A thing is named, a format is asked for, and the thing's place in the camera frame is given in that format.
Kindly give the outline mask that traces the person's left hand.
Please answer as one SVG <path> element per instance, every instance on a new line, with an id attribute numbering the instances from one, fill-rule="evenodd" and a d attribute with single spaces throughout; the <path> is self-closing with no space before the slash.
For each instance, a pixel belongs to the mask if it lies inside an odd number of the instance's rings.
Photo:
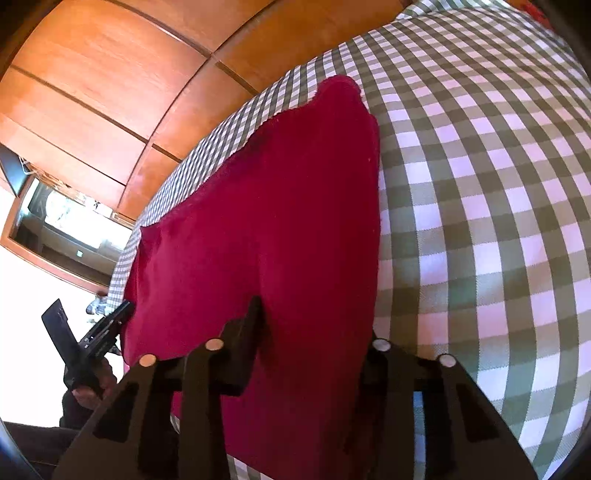
<path id="1" fill-rule="evenodd" d="M 94 366 L 93 375 L 98 384 L 99 392 L 88 385 L 79 385 L 71 391 L 77 403 L 89 410 L 98 408 L 101 402 L 112 393 L 118 383 L 112 367 L 106 358 L 103 358 Z"/>

